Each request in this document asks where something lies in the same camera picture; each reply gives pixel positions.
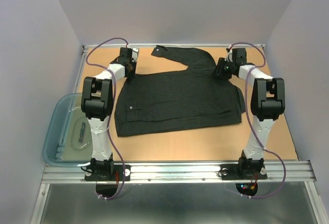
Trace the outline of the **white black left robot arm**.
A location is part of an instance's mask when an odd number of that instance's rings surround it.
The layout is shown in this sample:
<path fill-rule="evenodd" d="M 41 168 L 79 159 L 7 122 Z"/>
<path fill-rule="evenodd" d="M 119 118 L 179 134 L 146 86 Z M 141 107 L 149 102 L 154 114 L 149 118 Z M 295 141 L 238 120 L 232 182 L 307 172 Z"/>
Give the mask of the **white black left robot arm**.
<path fill-rule="evenodd" d="M 114 107 L 116 82 L 135 76 L 138 56 L 138 48 L 121 47 L 119 56 L 107 67 L 102 66 L 100 74 L 83 81 L 81 110 L 88 120 L 93 143 L 92 157 L 85 169 L 88 177 L 108 180 L 114 175 L 108 122 Z"/>

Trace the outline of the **black pinstriped long sleeve shirt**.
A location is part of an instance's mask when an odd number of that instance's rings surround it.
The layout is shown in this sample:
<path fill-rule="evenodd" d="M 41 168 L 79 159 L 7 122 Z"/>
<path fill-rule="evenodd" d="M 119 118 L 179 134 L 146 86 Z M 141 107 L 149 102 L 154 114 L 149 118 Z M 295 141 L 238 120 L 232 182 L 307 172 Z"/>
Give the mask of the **black pinstriped long sleeve shirt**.
<path fill-rule="evenodd" d="M 214 76 L 216 63 L 197 48 L 156 46 L 152 56 L 178 62 L 186 70 L 138 74 L 127 79 L 117 99 L 119 137 L 174 132 L 242 121 L 242 91 Z"/>

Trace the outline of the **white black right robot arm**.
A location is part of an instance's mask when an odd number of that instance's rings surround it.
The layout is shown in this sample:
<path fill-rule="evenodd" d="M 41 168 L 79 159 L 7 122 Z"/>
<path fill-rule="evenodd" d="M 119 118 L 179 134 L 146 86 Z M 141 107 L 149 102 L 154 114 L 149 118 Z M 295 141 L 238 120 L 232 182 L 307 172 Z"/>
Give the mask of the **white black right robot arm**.
<path fill-rule="evenodd" d="M 282 78 L 265 74 L 247 62 L 244 48 L 227 48 L 227 56 L 221 58 L 215 76 L 228 80 L 236 76 L 245 80 L 245 87 L 252 87 L 251 100 L 245 100 L 245 111 L 251 133 L 236 164 L 222 164 L 219 176 L 223 180 L 266 179 L 264 154 L 268 152 L 270 130 L 285 111 L 285 84 Z"/>

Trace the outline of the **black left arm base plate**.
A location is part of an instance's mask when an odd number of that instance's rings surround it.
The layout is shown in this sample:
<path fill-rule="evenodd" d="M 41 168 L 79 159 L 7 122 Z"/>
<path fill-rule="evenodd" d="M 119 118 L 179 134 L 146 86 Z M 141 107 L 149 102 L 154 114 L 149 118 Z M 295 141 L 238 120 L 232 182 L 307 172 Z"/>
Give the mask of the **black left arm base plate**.
<path fill-rule="evenodd" d="M 91 167 L 81 167 L 81 170 L 85 173 L 84 180 L 90 182 L 96 181 L 130 181 L 131 165 L 125 165 L 125 171 L 122 164 L 114 164 L 113 172 L 99 171 L 93 172 Z"/>

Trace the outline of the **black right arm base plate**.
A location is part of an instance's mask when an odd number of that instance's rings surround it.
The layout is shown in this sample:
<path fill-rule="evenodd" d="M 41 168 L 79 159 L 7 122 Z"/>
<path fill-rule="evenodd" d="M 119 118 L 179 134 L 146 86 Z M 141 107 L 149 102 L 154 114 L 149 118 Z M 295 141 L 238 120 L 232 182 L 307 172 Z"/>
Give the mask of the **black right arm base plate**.
<path fill-rule="evenodd" d="M 261 174 L 256 169 L 241 169 L 238 164 L 229 163 L 220 165 L 218 174 L 223 180 L 265 180 L 267 174 Z"/>

